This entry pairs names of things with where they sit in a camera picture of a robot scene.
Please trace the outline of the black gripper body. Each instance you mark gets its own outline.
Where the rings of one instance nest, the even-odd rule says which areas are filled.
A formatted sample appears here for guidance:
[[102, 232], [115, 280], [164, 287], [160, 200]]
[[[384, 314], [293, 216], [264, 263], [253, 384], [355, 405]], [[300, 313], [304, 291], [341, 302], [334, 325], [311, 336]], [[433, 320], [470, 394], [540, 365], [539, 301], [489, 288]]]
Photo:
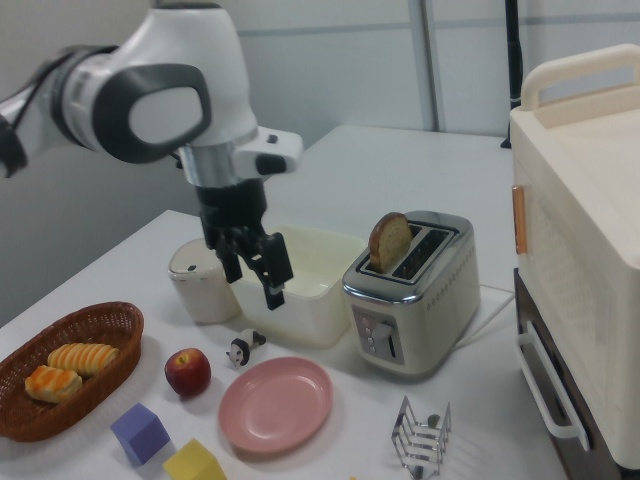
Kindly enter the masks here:
[[220, 188], [196, 188], [200, 219], [209, 249], [256, 253], [265, 237], [262, 217], [267, 208], [261, 179]]

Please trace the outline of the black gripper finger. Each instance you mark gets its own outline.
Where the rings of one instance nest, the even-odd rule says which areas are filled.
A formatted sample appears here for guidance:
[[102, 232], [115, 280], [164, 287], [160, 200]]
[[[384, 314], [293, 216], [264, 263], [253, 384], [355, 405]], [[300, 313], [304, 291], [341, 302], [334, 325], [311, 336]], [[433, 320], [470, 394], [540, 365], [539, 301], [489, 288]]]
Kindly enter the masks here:
[[234, 283], [242, 277], [242, 269], [238, 255], [232, 248], [224, 246], [218, 248], [218, 259], [220, 260], [226, 281]]
[[260, 236], [252, 248], [249, 266], [263, 287], [267, 308], [275, 310], [284, 304], [285, 284], [293, 278], [284, 236]]

